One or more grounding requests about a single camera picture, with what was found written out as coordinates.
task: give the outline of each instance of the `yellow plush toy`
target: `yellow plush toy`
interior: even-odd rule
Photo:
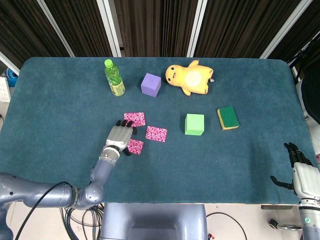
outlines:
[[[198,65],[199,60],[192,61],[188,67],[171,65],[165,71],[166,81],[176,87],[181,87],[184,94],[190,96],[191,93],[207,94],[208,81],[214,70],[207,66]]]

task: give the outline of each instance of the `black curtain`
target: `black curtain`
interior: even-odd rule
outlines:
[[[115,0],[127,57],[186,57],[197,0]]]
[[[76,57],[112,56],[97,0],[45,0]]]
[[[268,58],[292,59],[320,31],[320,0],[314,0],[295,22]],[[320,67],[320,47],[313,48],[303,60],[303,70]]]
[[[2,62],[0,61],[0,75],[4,72],[4,70],[7,69],[7,66]]]
[[[18,68],[31,57],[69,56],[36,0],[0,1],[0,51]]]
[[[208,0],[194,55],[259,58],[300,0]]]

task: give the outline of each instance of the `green cube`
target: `green cube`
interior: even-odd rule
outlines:
[[[205,131],[205,115],[187,114],[184,122],[184,134],[201,136]]]

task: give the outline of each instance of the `floor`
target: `floor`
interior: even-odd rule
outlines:
[[[262,210],[260,205],[251,204],[206,204],[207,214],[214,212],[223,212],[235,218],[243,227],[248,240],[299,240],[301,231],[281,231],[272,229],[267,221],[274,218],[280,223],[299,224],[299,213],[296,206],[291,210]],[[7,224],[16,236],[22,222],[30,211],[21,202],[13,203],[7,214]],[[77,210],[72,216],[81,220],[83,211]],[[88,214],[85,222],[92,222]],[[76,235],[80,240],[84,240],[84,231],[82,226],[72,222]],[[207,227],[215,240],[244,240],[244,234],[241,228],[229,217],[215,214],[207,219]],[[91,228],[86,227],[85,231],[88,239],[92,235]],[[29,221],[25,225],[20,240],[30,239],[59,239],[68,240],[69,237],[64,229],[58,208],[36,208]]]

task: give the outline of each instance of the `yellow sponge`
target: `yellow sponge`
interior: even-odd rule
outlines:
[[[239,122],[233,106],[219,108],[217,113],[222,130],[236,129],[239,127]]]

